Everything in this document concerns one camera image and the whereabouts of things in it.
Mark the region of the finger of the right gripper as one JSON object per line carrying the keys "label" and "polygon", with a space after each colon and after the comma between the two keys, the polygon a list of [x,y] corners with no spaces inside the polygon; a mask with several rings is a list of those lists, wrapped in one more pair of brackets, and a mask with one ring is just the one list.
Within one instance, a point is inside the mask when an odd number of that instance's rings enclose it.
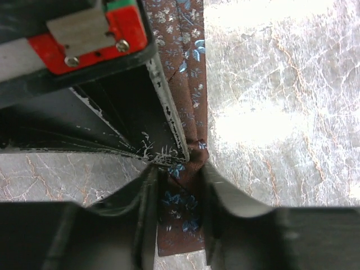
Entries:
{"label": "finger of the right gripper", "polygon": [[190,155],[159,55],[70,88],[110,129],[113,149],[159,165],[185,163]]}

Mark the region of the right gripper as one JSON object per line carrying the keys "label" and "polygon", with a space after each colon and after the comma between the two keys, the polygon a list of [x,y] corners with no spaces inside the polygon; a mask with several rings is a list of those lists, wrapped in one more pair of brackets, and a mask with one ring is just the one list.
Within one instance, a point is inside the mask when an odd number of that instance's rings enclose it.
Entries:
{"label": "right gripper", "polygon": [[1,151],[122,155],[66,87],[156,53],[141,1],[2,1]]}

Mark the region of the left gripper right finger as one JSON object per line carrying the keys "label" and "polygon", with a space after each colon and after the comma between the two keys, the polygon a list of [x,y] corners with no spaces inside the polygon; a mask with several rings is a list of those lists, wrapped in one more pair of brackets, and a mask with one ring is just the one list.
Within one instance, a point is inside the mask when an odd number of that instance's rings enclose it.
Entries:
{"label": "left gripper right finger", "polygon": [[202,227],[212,269],[358,269],[358,207],[274,207],[201,169]]}

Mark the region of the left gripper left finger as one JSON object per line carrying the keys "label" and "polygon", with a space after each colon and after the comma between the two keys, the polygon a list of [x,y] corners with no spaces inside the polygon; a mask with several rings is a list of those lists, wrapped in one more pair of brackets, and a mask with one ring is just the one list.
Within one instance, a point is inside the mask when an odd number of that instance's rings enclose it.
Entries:
{"label": "left gripper left finger", "polygon": [[107,198],[1,203],[2,269],[152,269],[158,168]]}

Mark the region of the brown floral tie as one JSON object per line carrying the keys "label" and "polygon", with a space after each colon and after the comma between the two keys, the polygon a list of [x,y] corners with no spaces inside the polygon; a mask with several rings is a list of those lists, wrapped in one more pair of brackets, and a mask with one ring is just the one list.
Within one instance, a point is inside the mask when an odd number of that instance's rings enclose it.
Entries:
{"label": "brown floral tie", "polygon": [[161,63],[181,120],[189,161],[159,182],[157,252],[161,257],[204,248],[200,170],[209,158],[203,1],[145,1]]}

